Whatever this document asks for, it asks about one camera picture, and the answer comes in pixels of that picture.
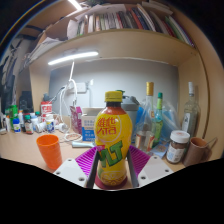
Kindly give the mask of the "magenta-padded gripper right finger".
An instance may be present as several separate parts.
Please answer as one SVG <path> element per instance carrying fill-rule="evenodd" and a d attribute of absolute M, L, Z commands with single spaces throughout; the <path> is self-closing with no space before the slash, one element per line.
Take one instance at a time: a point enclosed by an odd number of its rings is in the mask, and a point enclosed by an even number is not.
<path fill-rule="evenodd" d="M 134 188 L 146 186 L 173 173 L 160 157 L 149 156 L 134 146 L 129 147 L 127 160 Z"/>

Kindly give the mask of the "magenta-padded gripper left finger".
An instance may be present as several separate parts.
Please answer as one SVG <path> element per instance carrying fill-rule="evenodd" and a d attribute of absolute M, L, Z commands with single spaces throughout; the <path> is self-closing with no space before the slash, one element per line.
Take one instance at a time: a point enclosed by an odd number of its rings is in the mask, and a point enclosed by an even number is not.
<path fill-rule="evenodd" d="M 93 188 L 98 166 L 97 148 L 93 147 L 76 159 L 68 158 L 54 172 L 67 181 L 84 188 Z"/>

